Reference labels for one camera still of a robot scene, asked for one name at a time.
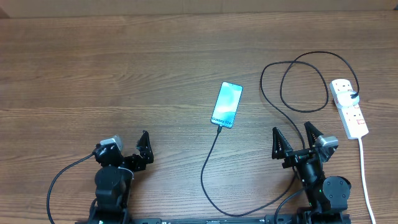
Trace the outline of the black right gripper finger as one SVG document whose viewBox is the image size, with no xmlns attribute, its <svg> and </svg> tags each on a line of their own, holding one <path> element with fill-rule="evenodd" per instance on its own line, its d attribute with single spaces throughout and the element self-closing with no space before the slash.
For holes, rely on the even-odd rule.
<svg viewBox="0 0 398 224">
<path fill-rule="evenodd" d="M 283 159 L 293 151 L 292 146 L 277 127 L 272 129 L 272 137 L 272 159 Z"/>
<path fill-rule="evenodd" d="M 319 131 L 316 127 L 314 127 L 314 125 L 309 121 L 304 123 L 304 126 L 305 126 L 305 130 L 306 130 L 309 146 L 310 146 L 310 148 L 313 148 L 315 145 L 315 141 L 317 140 L 317 138 L 319 136 L 322 136 L 323 133 L 321 131 Z"/>
</svg>

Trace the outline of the blue Galaxy smartphone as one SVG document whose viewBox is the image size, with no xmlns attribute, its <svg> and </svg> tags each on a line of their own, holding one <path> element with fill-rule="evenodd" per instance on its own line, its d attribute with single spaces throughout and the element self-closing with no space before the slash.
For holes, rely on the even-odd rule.
<svg viewBox="0 0 398 224">
<path fill-rule="evenodd" d="M 242 93 L 241 85 L 223 82 L 211 115 L 211 123 L 232 128 Z"/>
</svg>

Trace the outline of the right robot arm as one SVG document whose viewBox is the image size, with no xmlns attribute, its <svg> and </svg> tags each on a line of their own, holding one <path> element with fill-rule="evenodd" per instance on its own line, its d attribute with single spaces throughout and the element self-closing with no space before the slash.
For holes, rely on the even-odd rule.
<svg viewBox="0 0 398 224">
<path fill-rule="evenodd" d="M 324 135 L 309 121 L 304 126 L 309 147 L 298 151 L 277 127 L 272 129 L 272 158 L 282 159 L 282 167 L 294 169 L 302 183 L 300 190 L 277 207 L 272 223 L 350 223 L 349 215 L 343 213 L 348 209 L 350 181 L 342 176 L 327 177 L 323 171 L 323 164 L 338 148 L 338 139 Z M 302 192 L 309 206 L 298 208 L 293 215 L 280 215 L 281 208 Z"/>
</svg>

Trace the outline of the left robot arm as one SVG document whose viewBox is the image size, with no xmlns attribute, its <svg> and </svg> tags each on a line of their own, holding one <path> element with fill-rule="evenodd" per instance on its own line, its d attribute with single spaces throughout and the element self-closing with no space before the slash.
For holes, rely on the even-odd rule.
<svg viewBox="0 0 398 224">
<path fill-rule="evenodd" d="M 88 223 L 131 223 L 128 201 L 134 173 L 146 169 L 153 163 L 149 133 L 145 130 L 136 144 L 139 154 L 124 157 L 123 142 L 117 135 L 100 141 L 93 155 L 101 165 L 95 175 L 96 198 L 90 207 Z"/>
</svg>

